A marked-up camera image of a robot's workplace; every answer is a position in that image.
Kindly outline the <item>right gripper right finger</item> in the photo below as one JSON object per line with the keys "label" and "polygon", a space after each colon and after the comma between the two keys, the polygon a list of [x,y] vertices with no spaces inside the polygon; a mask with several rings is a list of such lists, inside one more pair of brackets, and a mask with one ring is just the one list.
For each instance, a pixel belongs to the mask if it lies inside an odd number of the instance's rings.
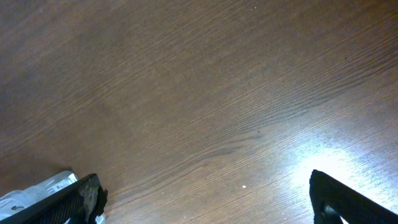
{"label": "right gripper right finger", "polygon": [[313,170],[309,184],[315,224],[397,223],[397,214],[322,171]]}

